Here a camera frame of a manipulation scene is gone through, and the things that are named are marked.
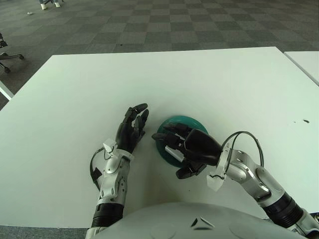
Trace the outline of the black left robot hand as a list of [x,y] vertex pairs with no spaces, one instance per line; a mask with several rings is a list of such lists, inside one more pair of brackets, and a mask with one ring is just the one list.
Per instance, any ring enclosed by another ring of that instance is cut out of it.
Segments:
[[145,134],[144,127],[149,116],[148,104],[129,107],[116,134],[118,149],[133,153]]

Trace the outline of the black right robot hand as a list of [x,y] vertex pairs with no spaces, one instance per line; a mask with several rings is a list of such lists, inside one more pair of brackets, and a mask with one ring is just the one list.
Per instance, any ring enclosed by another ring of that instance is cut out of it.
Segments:
[[201,173],[206,166],[216,166],[222,153],[221,145],[207,133],[183,123],[167,123],[167,132],[157,132],[152,139],[161,143],[167,153],[177,159],[181,167],[178,179]]

